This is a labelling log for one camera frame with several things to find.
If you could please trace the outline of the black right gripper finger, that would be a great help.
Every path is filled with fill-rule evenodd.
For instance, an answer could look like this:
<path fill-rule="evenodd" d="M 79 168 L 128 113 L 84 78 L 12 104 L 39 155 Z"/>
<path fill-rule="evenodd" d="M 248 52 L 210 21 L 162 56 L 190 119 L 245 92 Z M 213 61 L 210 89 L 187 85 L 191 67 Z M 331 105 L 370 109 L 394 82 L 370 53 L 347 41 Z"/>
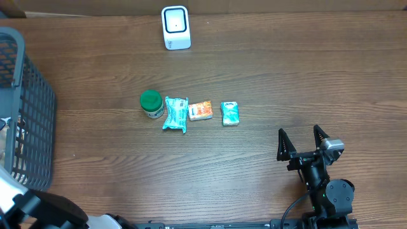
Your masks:
<path fill-rule="evenodd" d="M 314 125 L 314 139 L 316 148 L 326 148 L 326 142 L 329 136 L 320 126 Z"/>
<path fill-rule="evenodd" d="M 279 129 L 279 143 L 277 150 L 278 161 L 288 161 L 297 153 L 288 135 L 283 128 Z"/>

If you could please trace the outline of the teal tissue pack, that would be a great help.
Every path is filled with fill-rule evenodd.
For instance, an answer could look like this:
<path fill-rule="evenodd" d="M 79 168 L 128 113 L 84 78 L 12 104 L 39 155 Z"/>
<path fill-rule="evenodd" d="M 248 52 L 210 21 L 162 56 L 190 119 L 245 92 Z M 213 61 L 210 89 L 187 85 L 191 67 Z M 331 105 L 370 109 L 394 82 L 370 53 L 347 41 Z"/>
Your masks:
<path fill-rule="evenodd" d="M 223 126 L 236 126 L 240 123 L 237 102 L 222 102 L 221 110 L 223 115 Z"/>

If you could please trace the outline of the orange tissue pack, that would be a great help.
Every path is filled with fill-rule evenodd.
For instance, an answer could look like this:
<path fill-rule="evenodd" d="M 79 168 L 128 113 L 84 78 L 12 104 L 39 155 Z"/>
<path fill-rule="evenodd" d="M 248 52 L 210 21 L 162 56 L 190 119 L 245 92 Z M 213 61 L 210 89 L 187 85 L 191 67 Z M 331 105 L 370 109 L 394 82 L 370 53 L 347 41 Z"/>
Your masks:
<path fill-rule="evenodd" d="M 208 120 L 213 117 L 211 101 L 190 104 L 188 107 L 188 116 L 191 121 Z"/>

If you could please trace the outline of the teal wet wipes pack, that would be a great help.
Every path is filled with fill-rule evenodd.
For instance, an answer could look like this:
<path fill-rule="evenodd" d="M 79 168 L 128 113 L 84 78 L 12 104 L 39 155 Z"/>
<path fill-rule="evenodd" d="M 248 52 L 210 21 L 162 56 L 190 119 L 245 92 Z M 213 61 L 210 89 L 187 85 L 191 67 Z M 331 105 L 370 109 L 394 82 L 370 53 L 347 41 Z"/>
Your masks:
<path fill-rule="evenodd" d="M 179 129 L 185 134 L 187 131 L 189 99 L 187 97 L 182 99 L 166 96 L 165 103 L 167 107 L 167 118 L 162 129 Z"/>

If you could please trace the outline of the green lid white jar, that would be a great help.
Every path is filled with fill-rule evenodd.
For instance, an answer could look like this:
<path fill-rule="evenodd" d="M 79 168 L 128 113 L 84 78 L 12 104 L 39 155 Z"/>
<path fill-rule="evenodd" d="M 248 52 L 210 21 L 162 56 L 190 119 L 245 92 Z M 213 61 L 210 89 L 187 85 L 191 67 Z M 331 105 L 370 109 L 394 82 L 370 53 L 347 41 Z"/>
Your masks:
<path fill-rule="evenodd" d="M 164 114 L 162 96 L 156 90 L 146 90 L 140 96 L 140 105 L 147 117 L 159 118 Z"/>

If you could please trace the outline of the clear beige snack bag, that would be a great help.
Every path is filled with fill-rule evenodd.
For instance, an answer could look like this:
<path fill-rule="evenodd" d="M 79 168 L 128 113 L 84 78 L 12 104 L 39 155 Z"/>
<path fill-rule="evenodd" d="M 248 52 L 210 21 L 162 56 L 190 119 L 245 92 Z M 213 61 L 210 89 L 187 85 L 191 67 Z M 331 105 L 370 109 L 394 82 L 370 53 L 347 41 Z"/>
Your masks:
<path fill-rule="evenodd" d="M 1 118 L 1 166 L 4 167 L 9 157 L 8 131 L 10 129 L 11 117 Z"/>

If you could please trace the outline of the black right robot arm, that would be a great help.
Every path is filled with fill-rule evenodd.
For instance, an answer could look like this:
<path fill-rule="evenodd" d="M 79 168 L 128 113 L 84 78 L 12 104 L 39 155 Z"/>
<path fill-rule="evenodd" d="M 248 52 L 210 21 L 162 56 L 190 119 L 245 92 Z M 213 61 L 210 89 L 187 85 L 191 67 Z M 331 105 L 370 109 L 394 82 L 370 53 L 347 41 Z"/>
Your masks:
<path fill-rule="evenodd" d="M 279 228 L 358 228 L 357 221 L 348 218 L 352 213 L 354 185 L 347 179 L 330 179 L 327 171 L 342 155 L 345 145 L 341 139 L 328 136 L 318 125 L 314 126 L 314 139 L 314 151 L 298 153 L 284 129 L 279 129 L 277 160 L 289 162 L 287 170 L 298 172 L 307 192 L 286 209 L 275 225 Z M 288 221 L 291 209 L 306 198 L 310 199 L 312 211 Z"/>

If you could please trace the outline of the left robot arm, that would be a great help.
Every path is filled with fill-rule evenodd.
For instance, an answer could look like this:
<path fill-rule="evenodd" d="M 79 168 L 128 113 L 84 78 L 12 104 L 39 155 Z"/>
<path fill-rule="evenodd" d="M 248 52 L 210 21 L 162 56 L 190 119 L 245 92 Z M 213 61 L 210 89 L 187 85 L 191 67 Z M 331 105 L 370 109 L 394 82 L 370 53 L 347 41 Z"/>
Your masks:
<path fill-rule="evenodd" d="M 31 228 L 135 228 L 119 215 L 89 216 L 68 198 L 28 189 L 1 168 L 1 228 L 20 228 L 29 217 Z"/>

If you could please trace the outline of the grey plastic mesh basket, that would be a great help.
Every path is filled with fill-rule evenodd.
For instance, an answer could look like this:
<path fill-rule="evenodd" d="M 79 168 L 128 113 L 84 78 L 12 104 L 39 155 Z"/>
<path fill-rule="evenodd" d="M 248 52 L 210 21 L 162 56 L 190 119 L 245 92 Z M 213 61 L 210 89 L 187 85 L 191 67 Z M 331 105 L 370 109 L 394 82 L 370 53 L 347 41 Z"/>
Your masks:
<path fill-rule="evenodd" d="M 21 33 L 1 28 L 1 118 L 11 117 L 3 167 L 22 185 L 52 183 L 57 96 L 25 52 Z"/>

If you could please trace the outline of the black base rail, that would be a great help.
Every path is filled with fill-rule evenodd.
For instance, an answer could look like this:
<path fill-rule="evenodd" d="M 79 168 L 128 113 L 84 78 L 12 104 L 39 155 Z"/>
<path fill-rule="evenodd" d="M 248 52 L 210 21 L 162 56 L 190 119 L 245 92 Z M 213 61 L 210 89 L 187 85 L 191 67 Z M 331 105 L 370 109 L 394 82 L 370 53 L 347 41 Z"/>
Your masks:
<path fill-rule="evenodd" d="M 281 228 L 280 219 L 272 219 L 269 222 L 245 222 L 245 223 L 188 223 L 188 224 L 164 224 L 164 223 L 137 223 L 134 224 L 138 229 L 279 229 Z M 318 227 L 305 226 L 300 219 L 285 219 L 282 224 L 284 229 L 300 229 L 300 228 L 350 228 L 358 229 L 359 225 L 355 219 L 349 220 L 349 225 L 346 222 L 337 223 L 335 225 L 321 224 Z"/>

